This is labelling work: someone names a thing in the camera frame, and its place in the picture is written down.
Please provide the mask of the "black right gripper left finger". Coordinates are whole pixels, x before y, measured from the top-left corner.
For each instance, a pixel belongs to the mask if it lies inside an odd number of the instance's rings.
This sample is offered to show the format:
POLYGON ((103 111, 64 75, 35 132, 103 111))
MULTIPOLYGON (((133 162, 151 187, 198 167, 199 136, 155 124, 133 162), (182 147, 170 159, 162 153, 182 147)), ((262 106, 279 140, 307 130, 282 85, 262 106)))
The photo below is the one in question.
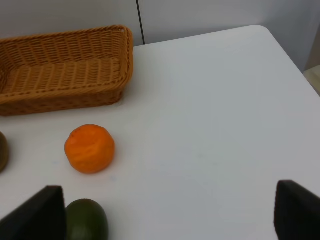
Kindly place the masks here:
POLYGON ((61 186, 46 186, 0 220, 2 240, 64 240, 66 235, 66 210, 61 186))

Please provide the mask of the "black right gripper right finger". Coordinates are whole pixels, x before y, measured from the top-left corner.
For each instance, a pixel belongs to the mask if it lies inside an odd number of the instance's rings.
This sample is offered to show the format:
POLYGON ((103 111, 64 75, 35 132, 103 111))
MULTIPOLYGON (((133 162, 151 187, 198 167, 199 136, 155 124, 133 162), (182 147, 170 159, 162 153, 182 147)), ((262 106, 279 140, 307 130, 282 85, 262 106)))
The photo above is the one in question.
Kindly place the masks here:
POLYGON ((280 180, 273 224, 279 240, 318 240, 320 198, 292 180, 280 180))

